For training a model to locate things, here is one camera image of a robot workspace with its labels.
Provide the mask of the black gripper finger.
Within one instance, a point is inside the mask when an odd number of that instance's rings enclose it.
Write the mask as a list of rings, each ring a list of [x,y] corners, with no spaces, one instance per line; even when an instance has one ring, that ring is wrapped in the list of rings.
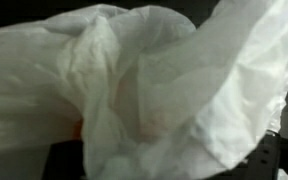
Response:
[[[278,180],[279,170],[288,175],[288,139],[268,131],[244,162],[213,180]]]

